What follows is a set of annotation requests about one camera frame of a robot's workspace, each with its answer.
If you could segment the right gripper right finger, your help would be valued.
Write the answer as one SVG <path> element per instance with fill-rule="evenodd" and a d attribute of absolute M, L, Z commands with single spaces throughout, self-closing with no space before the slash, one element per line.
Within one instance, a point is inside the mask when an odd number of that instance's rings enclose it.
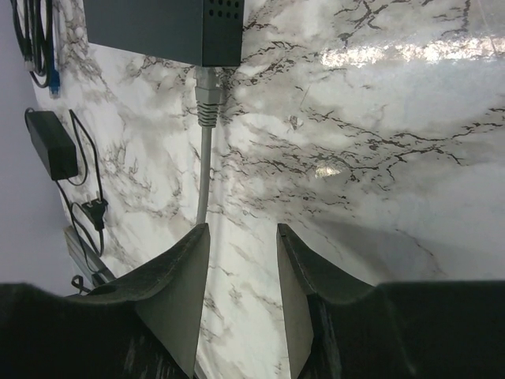
<path fill-rule="evenodd" d="M 367 284 L 277 227 L 292 378 L 501 378 L 503 281 Z"/>

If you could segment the black network switch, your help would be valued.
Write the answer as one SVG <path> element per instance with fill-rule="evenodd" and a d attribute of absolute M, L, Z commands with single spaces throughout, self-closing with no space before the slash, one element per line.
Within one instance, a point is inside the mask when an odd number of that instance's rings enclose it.
<path fill-rule="evenodd" d="M 202 67 L 241 63 L 239 0 L 87 0 L 88 41 Z"/>

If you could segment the black power adapter brick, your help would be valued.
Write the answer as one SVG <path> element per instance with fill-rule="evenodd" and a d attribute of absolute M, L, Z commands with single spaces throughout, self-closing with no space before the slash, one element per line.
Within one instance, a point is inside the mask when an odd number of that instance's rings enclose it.
<path fill-rule="evenodd" d="M 77 149 L 53 111 L 27 110 L 24 114 L 32 145 L 52 181 L 78 175 Z"/>

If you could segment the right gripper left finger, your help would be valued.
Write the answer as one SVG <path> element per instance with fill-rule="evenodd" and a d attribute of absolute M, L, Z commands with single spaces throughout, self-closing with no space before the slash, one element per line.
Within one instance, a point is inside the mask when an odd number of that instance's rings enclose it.
<path fill-rule="evenodd" d="M 2 377 L 194 377 L 209 253 L 202 223 L 87 295 L 4 283 Z"/>

